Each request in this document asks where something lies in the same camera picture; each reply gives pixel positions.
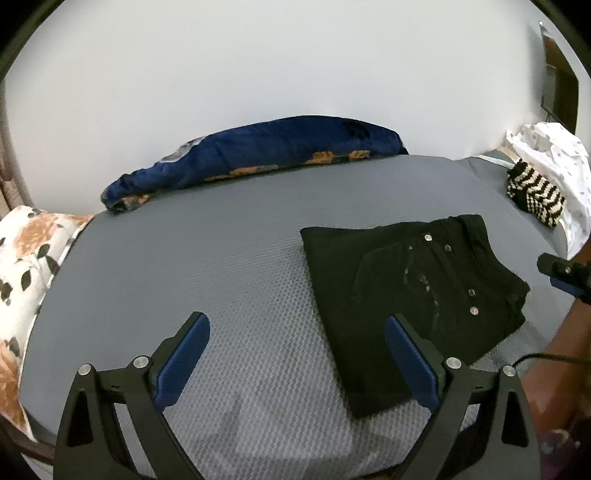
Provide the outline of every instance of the floral pillow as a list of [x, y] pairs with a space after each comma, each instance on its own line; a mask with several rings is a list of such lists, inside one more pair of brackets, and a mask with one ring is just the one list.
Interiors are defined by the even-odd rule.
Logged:
[[20, 206], [0, 221], [0, 414], [32, 440], [18, 400], [28, 337], [54, 276], [92, 217]]

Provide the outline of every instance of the mattress surface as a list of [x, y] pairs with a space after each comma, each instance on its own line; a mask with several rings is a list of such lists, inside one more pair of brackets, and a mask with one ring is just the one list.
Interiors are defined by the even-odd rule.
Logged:
[[[33, 328], [24, 407], [57, 433], [79, 365], [123, 367], [199, 310], [211, 340], [165, 416], [207, 480], [342, 480], [398, 463], [429, 413], [410, 401], [351, 419], [299, 230], [462, 213], [482, 215], [496, 256], [531, 287], [525, 325], [477, 366], [541, 350], [572, 303], [537, 272], [538, 255], [556, 251], [551, 242], [468, 168], [403, 156], [223, 181], [98, 215]], [[150, 474], [126, 410], [118, 412], [139, 471]]]

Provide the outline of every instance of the blue floral pillow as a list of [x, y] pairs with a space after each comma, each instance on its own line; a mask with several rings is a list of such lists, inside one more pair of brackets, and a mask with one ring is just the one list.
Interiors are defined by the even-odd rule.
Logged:
[[108, 210], [127, 212], [160, 191], [279, 168], [401, 154], [408, 152], [388, 128], [332, 116], [295, 116], [191, 140], [152, 167], [124, 174], [100, 199]]

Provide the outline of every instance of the person's arm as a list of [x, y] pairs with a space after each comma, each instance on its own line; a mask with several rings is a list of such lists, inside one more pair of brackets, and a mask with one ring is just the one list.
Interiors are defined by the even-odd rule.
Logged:
[[[589, 357], [591, 306], [575, 300], [545, 353]], [[538, 434], [565, 428], [576, 410], [588, 367], [536, 360], [521, 382]]]

